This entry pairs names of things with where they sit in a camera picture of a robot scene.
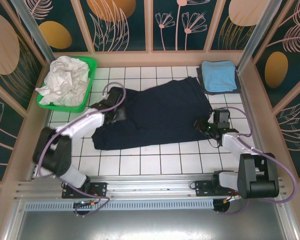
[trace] white crumpled cloth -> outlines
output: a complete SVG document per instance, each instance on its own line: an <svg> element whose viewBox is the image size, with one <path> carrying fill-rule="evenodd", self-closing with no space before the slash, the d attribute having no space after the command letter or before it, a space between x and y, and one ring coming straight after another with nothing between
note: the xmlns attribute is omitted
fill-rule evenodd
<svg viewBox="0 0 300 240"><path fill-rule="evenodd" d="M36 88L43 98L42 105L75 107L80 105L88 88L89 66L84 61L69 56L60 56L50 64L44 79L45 86Z"/></svg>

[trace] metal pole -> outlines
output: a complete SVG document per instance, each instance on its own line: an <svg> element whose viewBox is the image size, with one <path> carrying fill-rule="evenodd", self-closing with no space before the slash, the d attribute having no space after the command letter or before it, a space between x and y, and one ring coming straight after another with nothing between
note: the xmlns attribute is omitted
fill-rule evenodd
<svg viewBox="0 0 300 240"><path fill-rule="evenodd" d="M270 0L268 5L266 6L263 15L261 16L258 24L253 30L251 37L246 44L243 53L238 62L237 72L240 75L250 60L252 54L254 53L257 45L262 39L263 35L267 31L268 26L270 25L273 17L277 13L282 0Z"/></svg>
<svg viewBox="0 0 300 240"><path fill-rule="evenodd" d="M45 59L51 63L56 59L54 53L52 52L50 46L48 45L44 35L42 34L37 22L32 17L28 6L23 0L11 0L16 12L19 14L20 18L24 22L26 28L31 33L36 44L39 46L41 52L45 56Z"/></svg>

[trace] white tile floor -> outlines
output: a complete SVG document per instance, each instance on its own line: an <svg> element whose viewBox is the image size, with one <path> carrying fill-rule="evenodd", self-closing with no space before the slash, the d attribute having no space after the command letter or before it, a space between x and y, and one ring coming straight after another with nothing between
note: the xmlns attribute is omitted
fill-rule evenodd
<svg viewBox="0 0 300 240"><path fill-rule="evenodd" d="M197 67L112 67L97 68L87 108L102 99L106 84L120 82L126 88L143 91L172 79L197 77ZM239 94L208 95L212 108L226 106L243 108ZM53 112L49 126L55 128L82 113ZM230 110L230 122L241 133L249 133L245 116ZM123 150L96 150L92 141L94 131L72 144L72 163L89 176L159 175L213 173L216 170L238 170L239 162L223 147L214 148L208 140L152 145ZM252 137L246 141L254 145Z"/></svg>

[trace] light blue towel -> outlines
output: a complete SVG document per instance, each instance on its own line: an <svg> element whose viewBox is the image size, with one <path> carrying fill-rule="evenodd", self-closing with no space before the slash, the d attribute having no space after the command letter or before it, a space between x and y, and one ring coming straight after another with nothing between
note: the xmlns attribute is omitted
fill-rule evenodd
<svg viewBox="0 0 300 240"><path fill-rule="evenodd" d="M204 88L208 92L231 92L237 89L232 61L204 61L201 65Z"/></svg>

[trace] green plastic tray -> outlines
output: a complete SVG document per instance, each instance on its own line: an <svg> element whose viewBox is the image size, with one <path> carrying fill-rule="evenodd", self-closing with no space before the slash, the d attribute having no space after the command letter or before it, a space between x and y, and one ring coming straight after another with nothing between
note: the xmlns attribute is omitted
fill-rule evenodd
<svg viewBox="0 0 300 240"><path fill-rule="evenodd" d="M97 61L91 57L85 57L85 56L72 56L72 58L80 59L81 61L87 63L89 66L88 78L90 78L90 81L89 81L88 87L86 89L86 92L85 92L85 95L83 98L83 102L79 106L56 106L53 103L50 103L49 105L42 105L39 102L41 101L43 96L38 94L38 97L36 98L36 102L38 103L38 105L41 108L50 109L50 110L58 111L58 112L72 112L72 113L82 113L85 110L86 102L88 100L88 96L89 96L89 93L90 93L90 90L92 87L92 83L94 81L95 72L97 69Z"/></svg>

